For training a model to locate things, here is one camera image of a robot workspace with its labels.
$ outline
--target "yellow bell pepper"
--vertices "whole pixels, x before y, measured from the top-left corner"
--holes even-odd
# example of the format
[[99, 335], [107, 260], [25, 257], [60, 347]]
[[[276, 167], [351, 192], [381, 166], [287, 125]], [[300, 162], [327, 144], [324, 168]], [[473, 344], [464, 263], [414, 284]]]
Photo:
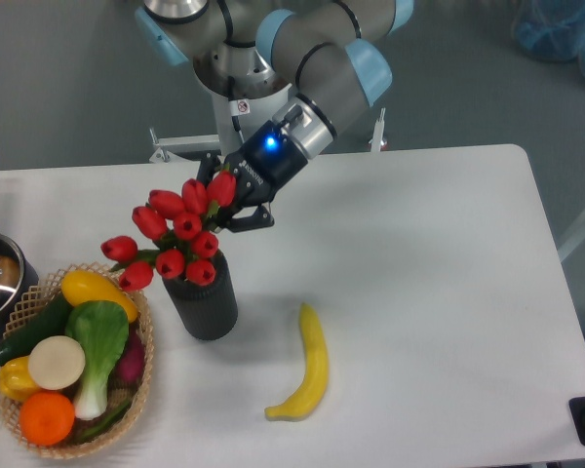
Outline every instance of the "yellow bell pepper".
[[15, 358], [0, 368], [0, 393], [17, 402], [25, 402], [42, 388], [28, 372], [28, 356]]

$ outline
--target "black vase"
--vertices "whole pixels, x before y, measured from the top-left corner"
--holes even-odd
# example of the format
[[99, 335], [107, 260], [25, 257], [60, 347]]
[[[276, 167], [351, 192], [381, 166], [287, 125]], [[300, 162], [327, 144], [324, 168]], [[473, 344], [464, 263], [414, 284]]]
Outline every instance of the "black vase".
[[204, 340], [225, 336], [234, 328], [238, 318], [238, 305], [225, 256], [218, 253], [213, 258], [213, 265], [216, 276], [205, 287], [180, 278], [163, 278], [184, 327], [194, 337]]

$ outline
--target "bouquet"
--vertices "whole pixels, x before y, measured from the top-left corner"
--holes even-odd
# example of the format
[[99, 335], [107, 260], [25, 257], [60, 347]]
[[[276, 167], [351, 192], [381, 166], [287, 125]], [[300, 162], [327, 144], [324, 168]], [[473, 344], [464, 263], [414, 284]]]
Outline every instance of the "bouquet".
[[119, 286], [126, 292], [147, 287], [154, 270], [165, 279], [179, 278], [198, 286], [215, 280], [213, 258], [221, 254], [214, 231], [220, 208], [229, 207], [236, 193], [236, 178], [223, 169], [204, 183], [190, 178], [181, 193], [151, 190], [144, 206], [133, 209], [138, 230], [156, 249], [139, 249], [130, 236], [101, 244], [102, 253], [117, 263], [111, 271], [124, 270]]

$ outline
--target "white round slice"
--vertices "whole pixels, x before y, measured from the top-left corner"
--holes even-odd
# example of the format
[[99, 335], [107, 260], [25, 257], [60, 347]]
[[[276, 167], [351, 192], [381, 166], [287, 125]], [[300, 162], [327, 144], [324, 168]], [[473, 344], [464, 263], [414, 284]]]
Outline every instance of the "white round slice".
[[40, 341], [28, 358], [28, 373], [46, 390], [61, 390], [74, 383], [85, 368], [85, 352], [69, 336], [50, 336]]

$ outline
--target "cucumber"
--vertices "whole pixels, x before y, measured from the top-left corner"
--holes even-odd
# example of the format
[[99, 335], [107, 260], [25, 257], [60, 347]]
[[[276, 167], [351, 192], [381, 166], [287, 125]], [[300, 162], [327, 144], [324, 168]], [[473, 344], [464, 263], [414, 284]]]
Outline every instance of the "cucumber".
[[39, 341], [62, 334], [73, 307], [62, 292], [30, 321], [0, 343], [0, 367], [21, 356], [28, 356]]

